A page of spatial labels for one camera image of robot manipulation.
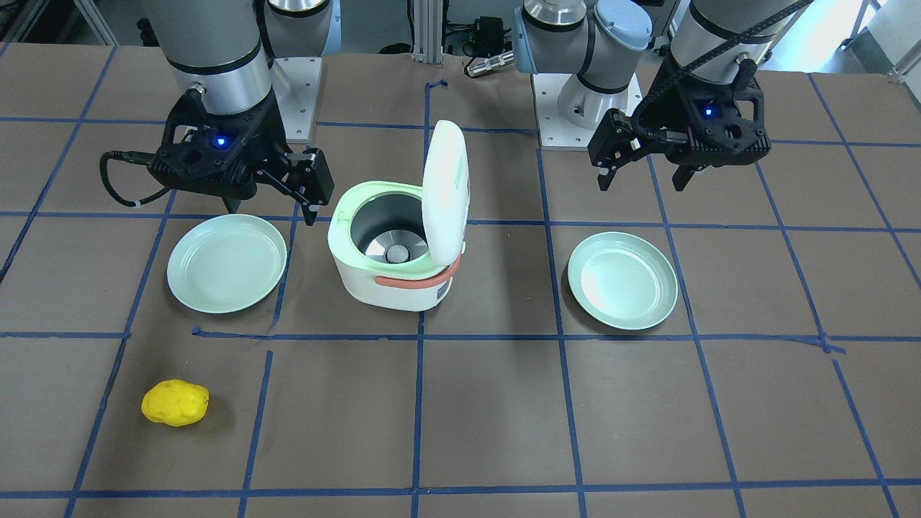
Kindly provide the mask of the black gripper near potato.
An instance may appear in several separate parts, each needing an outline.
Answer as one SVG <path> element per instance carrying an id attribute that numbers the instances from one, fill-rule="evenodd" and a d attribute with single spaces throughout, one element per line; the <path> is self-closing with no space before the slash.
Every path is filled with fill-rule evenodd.
<path id="1" fill-rule="evenodd" d="M 258 183 L 272 186 L 296 201 L 310 227 L 335 181 L 320 148 L 290 151 L 274 92 L 240 114 L 219 115 L 192 86 L 171 109 L 148 171 L 168 189 L 222 198 L 230 215 L 255 196 Z"/>

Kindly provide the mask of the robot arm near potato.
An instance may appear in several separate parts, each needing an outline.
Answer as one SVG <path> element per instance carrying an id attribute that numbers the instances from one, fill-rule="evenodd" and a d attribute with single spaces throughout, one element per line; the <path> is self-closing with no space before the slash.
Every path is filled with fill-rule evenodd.
<path id="1" fill-rule="evenodd" d="M 145 1 L 181 97 L 155 152 L 109 151 L 99 170 L 116 203 L 138 209 L 169 191 L 220 198 L 234 214 L 260 184 L 299 206 L 312 225 L 335 181 L 325 154 L 289 147 L 281 101 L 285 59 L 341 48 L 338 1 Z"/>

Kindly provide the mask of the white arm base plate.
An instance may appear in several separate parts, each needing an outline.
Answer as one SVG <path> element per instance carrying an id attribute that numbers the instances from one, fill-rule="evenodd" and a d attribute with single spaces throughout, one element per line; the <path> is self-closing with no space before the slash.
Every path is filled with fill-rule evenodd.
<path id="1" fill-rule="evenodd" d="M 319 57 L 285 57 L 271 68 L 274 95 L 285 127 L 286 140 L 306 144 L 318 105 L 323 62 Z"/>

